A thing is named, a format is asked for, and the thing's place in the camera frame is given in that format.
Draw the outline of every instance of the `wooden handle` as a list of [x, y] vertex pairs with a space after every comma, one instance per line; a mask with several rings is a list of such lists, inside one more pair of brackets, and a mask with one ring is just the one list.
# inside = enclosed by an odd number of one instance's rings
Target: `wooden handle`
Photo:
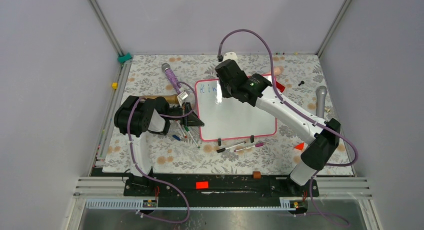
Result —
[[[141, 96], [141, 97], [144, 97], [147, 99], [156, 99], [156, 97], [160, 97], [160, 96]], [[162, 97], [165, 98], [165, 100], [170, 104], [179, 104], [177, 94], [170, 95], [170, 96], [162, 96]]]

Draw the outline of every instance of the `leaf pattern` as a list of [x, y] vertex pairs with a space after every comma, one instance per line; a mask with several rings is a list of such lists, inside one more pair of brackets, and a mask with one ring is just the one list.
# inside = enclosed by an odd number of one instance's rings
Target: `leaf pattern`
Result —
[[[238, 64], [246, 74], [266, 73], [270, 71], [268, 56], [241, 55]], [[169, 86], [170, 82], [161, 70], [162, 63], [169, 63], [179, 80], [194, 86], [196, 81], [216, 78], [215, 66], [218, 64], [213, 55], [151, 55], [134, 56], [122, 102], [129, 95], [172, 95], [175, 90]], [[315, 90], [320, 85], [326, 85], [320, 62], [317, 56], [284, 56], [274, 61], [275, 66], [282, 66], [284, 70], [277, 76], [277, 80], [285, 85], [284, 95], [315, 114]], [[336, 118], [336, 112], [328, 94], [325, 99], [328, 110], [324, 118]], [[222, 146], [216, 142], [202, 142], [199, 129], [190, 129], [197, 140], [200, 149], [196, 147], [190, 137], [181, 137], [181, 132], [175, 123], [171, 124], [167, 136], [148, 134], [147, 145], [149, 156], [153, 163], [153, 170], [158, 173], [213, 173], [213, 174], [251, 174], [255, 170], [262, 174], [289, 174], [296, 166], [296, 159], [302, 153], [294, 149], [302, 141], [296, 134], [277, 122], [277, 133], [274, 136], [257, 137], [255, 143], [264, 142], [263, 147], [234, 153], [227, 150], [216, 153], [217, 149], [233, 145], [242, 141], [226, 140]], [[181, 137], [177, 141], [171, 136]], [[104, 172], [124, 172], [129, 169], [130, 156], [127, 144], [128, 138], [113, 129], [109, 151], [103, 166]], [[340, 142], [340, 149], [336, 150], [330, 162], [346, 163], [349, 161], [346, 148]], [[352, 175], [350, 167], [326, 167], [321, 175]]]

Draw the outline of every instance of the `red object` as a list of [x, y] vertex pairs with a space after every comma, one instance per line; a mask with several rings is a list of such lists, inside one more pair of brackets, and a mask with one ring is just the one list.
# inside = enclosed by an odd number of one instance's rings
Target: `red object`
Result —
[[196, 182], [196, 189], [205, 189], [209, 188], [209, 182], [208, 181], [198, 181]]
[[295, 146], [295, 148], [296, 148], [297, 150], [300, 150], [300, 151], [302, 151], [302, 150], [304, 149], [304, 147], [305, 147], [305, 143], [304, 143], [304, 142], [302, 142], [301, 144], [299, 144], [299, 145]]
[[279, 89], [279, 91], [282, 93], [286, 87], [280, 84], [278, 81], [276, 81], [275, 83], [276, 83], [277, 89]]

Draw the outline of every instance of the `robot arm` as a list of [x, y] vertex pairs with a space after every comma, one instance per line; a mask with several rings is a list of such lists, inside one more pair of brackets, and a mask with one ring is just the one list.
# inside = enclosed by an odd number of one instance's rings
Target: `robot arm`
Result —
[[[339, 138], [306, 121], [296, 112], [283, 104], [272, 89], [271, 77], [253, 74], [250, 77], [242, 71], [237, 62], [227, 59], [215, 68], [221, 85], [222, 96], [234, 97], [241, 102], [247, 102], [258, 107], [293, 129], [295, 133], [308, 144], [300, 156], [300, 163], [290, 173], [290, 179], [297, 185], [305, 185], [313, 174], [322, 170], [339, 145]], [[309, 116], [334, 131], [340, 132], [340, 123], [334, 119], [325, 122], [324, 119], [313, 116], [302, 107], [286, 99], [303, 114]]]

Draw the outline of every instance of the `wall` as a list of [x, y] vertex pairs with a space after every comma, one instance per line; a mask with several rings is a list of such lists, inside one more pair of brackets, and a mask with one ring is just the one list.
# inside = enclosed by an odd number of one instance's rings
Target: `wall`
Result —
[[384, 229], [422, 229], [424, 0], [353, 0], [321, 59]]
[[0, 0], [0, 229], [59, 229], [118, 72], [87, 0]]
[[[124, 51], [216, 54], [256, 31], [273, 52], [315, 53], [344, 0], [97, 0]], [[248, 33], [224, 50], [265, 53]]]

